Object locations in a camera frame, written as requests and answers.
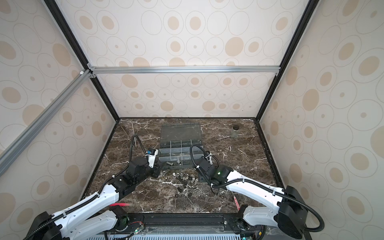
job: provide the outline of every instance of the brown marble floor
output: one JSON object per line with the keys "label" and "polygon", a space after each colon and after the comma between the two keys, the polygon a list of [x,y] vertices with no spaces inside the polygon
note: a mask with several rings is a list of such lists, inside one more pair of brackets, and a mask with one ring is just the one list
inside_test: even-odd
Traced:
{"label": "brown marble floor", "polygon": [[[130,138],[133,130],[139,135],[144,147],[158,148],[163,124],[198,122],[202,130],[204,149],[216,155],[220,164],[230,166],[243,175],[275,186],[262,144],[251,119],[122,119],[102,159],[96,176],[87,193],[94,193],[111,175],[121,171],[127,164]],[[229,137],[233,124],[240,126],[238,138]],[[133,156],[142,156],[139,148]],[[182,184],[172,173],[189,173],[193,169],[163,171],[159,178],[148,178],[136,190],[120,200],[131,203],[125,210],[130,213],[226,213],[237,212],[233,196],[240,205],[262,206],[260,203],[238,193],[220,189],[214,195],[206,183]]]}

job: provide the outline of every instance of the black frame edge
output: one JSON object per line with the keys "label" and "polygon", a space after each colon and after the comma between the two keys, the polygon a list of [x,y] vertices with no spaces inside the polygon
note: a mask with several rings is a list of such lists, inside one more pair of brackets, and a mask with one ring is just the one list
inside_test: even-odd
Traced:
{"label": "black frame edge", "polygon": [[257,113],[257,116],[256,116],[257,121],[260,121],[261,117],[263,116],[263,114],[264,114],[264,112],[265,112],[265,110],[269,104],[269,101],[271,100],[271,98],[272,98],[272,96],[273,96],[273,94],[277,88],[277,85],[279,84],[281,77],[283,76],[283,73],[285,72],[285,69],[287,68],[289,61],[291,60],[292,55],[293,55],[297,45],[299,44],[299,41],[300,41],[300,39],[301,39],[305,29],[306,29],[311,17],[312,17],[312,14],[313,14],[314,10],[316,9],[318,2],[319,2],[319,0],[309,0],[307,7],[305,8],[304,13],[300,19],[300,22],[297,25],[295,33],[293,34],[293,38],[292,38],[291,42],[289,43],[287,51],[285,52],[284,57],[281,61],[280,71],[277,74],[277,76],[274,77],[272,84],[271,84],[270,88],[268,89],[268,92],[267,92],[267,94],[263,100],[263,103],[260,107],[260,110]]}
{"label": "black frame edge", "polygon": [[229,118],[229,117],[211,117],[211,118],[203,118],[203,117],[190,117],[190,118],[186,118],[186,117],[171,117],[171,118],[152,118],[152,117],[122,117],[120,118],[120,120],[124,120],[124,119],[249,119],[249,120],[252,120],[254,121],[255,120],[255,117],[243,117],[243,118],[235,118],[235,117],[232,117],[232,118]]}
{"label": "black frame edge", "polygon": [[116,112],[115,108],[112,105],[112,102],[109,100],[107,93],[104,91],[103,86],[101,85],[99,79],[96,77],[96,75],[91,77],[91,81],[93,85],[95,86],[97,92],[99,93],[101,99],[104,101],[105,105],[107,106],[107,109],[111,113],[113,119],[118,122],[120,121],[120,117],[118,113]]}
{"label": "black frame edge", "polygon": [[[79,59],[81,65],[84,69],[89,69],[89,71],[92,73],[92,70],[88,66],[88,59],[85,56],[83,50],[81,49],[79,43],[77,42],[71,28],[69,27],[67,21],[64,18],[64,15],[60,11],[60,8],[58,7],[57,3],[54,0],[44,0],[45,4],[47,5],[49,11],[51,12],[52,16],[54,17],[57,25],[59,26],[61,32],[67,39],[69,45],[71,46],[73,52],[76,54],[77,58]],[[101,99],[104,101],[105,105],[107,106],[109,112],[112,114],[112,117],[115,119],[115,121],[119,120],[119,116],[113,107],[111,101],[109,100],[107,94],[105,93],[103,87],[101,86],[99,80],[97,78],[91,78],[93,85],[95,86],[97,92],[101,96]]]}
{"label": "black frame edge", "polygon": [[262,128],[260,126],[260,123],[258,121],[255,121],[255,127],[257,129],[257,133],[259,134],[260,141],[263,144],[263,148],[264,148],[264,152],[265,152],[265,157],[267,158],[269,167],[270,167],[270,169],[272,171],[272,175],[273,175],[273,178],[275,179],[276,186],[284,188],[284,184],[283,184],[283,181],[282,181],[282,179],[280,177],[279,171],[277,170],[277,166],[276,166],[275,160],[273,159],[271,150],[269,149],[269,146],[268,146],[268,143],[267,143],[267,141],[265,139],[263,130],[262,130]]}
{"label": "black frame edge", "polygon": [[95,167],[94,167],[94,169],[93,169],[93,172],[92,172],[92,174],[91,174],[91,177],[90,177],[89,180],[88,180],[87,186],[85,187],[84,192],[83,192],[83,194],[81,195],[81,199],[80,199],[80,200],[83,200],[83,199],[87,196],[87,192],[89,191],[89,189],[90,189],[90,187],[91,187],[91,184],[92,184],[92,182],[93,182],[93,179],[94,179],[95,176],[96,176],[97,170],[98,170],[99,167],[100,167],[101,161],[102,161],[103,158],[104,158],[105,152],[107,151],[108,146],[109,146],[109,144],[111,143],[112,137],[113,137],[113,135],[115,134],[116,128],[118,127],[119,123],[120,123],[120,120],[117,120],[116,123],[115,123],[115,125],[113,126],[113,129],[112,129],[112,131],[111,131],[111,134],[109,135],[108,140],[107,140],[107,142],[105,143],[104,149],[103,149],[103,151],[101,152],[101,155],[100,155],[100,157],[99,157],[99,160],[97,161],[97,163],[96,163],[96,165],[95,165]]}

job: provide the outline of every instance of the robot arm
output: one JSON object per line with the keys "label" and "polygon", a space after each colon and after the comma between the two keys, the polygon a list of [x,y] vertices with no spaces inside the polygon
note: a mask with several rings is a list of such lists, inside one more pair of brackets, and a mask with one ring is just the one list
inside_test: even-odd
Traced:
{"label": "robot arm", "polygon": [[[147,177],[157,178],[161,170],[160,166],[155,163],[157,153],[157,149],[149,149],[147,151],[148,159],[138,157],[132,160],[125,174],[113,176],[101,191],[95,192],[73,206],[55,212],[53,216],[49,216],[46,212],[38,215],[28,232],[27,237],[29,237],[24,240],[84,240],[112,228],[123,230],[127,227],[128,219],[126,212],[119,206],[96,217],[89,217],[133,192],[136,186]],[[196,169],[199,174],[205,175],[204,178],[208,180],[208,184],[212,188],[225,188],[241,193],[265,206],[243,205],[238,212],[240,229],[255,225],[278,226],[287,235],[302,238],[308,209],[303,207],[305,204],[297,204],[297,202],[304,201],[293,187],[288,186],[286,189],[282,189],[257,182],[230,167],[222,165],[215,167],[207,157],[197,160]],[[63,216],[52,222],[55,217],[60,215]],[[320,221],[318,229],[322,230],[323,220],[320,216],[318,217]],[[35,229],[42,226],[45,227],[30,235]]]}
{"label": "robot arm", "polygon": [[89,217],[133,192],[147,177],[159,176],[160,167],[154,163],[158,150],[149,149],[147,153],[148,160],[135,158],[124,174],[113,176],[101,191],[51,216],[47,212],[38,215],[24,240],[83,240],[105,230],[126,227],[126,213],[119,206]]}
{"label": "robot arm", "polygon": [[[304,203],[298,191],[291,186],[286,189],[269,186],[233,170],[228,166],[215,167],[202,157],[194,161],[200,175],[212,188],[224,188],[241,193],[258,201],[265,207],[242,206],[238,216],[240,229],[255,225],[277,226],[287,235],[301,239],[305,230],[319,232],[324,228],[321,216]],[[317,228],[306,228],[308,211],[312,212],[320,222]]]}

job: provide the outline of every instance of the wall panel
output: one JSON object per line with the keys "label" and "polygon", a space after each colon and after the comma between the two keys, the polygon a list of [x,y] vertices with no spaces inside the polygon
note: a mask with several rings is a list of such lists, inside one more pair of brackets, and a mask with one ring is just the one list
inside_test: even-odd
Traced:
{"label": "wall panel", "polygon": [[325,220],[315,240],[384,234],[381,9],[322,1],[260,121],[284,184]]}
{"label": "wall panel", "polygon": [[82,67],[37,0],[0,3],[0,154]]}
{"label": "wall panel", "polygon": [[58,1],[93,66],[279,65],[306,0]]}
{"label": "wall panel", "polygon": [[0,239],[76,203],[115,121],[87,80],[0,177]]}
{"label": "wall panel", "polygon": [[275,73],[99,74],[120,117],[255,117]]}

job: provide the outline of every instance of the red pencil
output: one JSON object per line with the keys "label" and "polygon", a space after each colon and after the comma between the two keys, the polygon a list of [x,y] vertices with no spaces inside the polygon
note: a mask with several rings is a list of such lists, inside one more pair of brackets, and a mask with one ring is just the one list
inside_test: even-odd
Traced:
{"label": "red pencil", "polygon": [[239,203],[237,202],[237,199],[235,196],[233,196],[233,199],[235,200],[235,203],[236,203],[236,207],[237,207],[237,210],[239,211],[240,210],[240,205]]}
{"label": "red pencil", "polygon": [[115,204],[111,204],[110,206],[129,207],[130,205],[131,205],[131,204],[115,203]]}

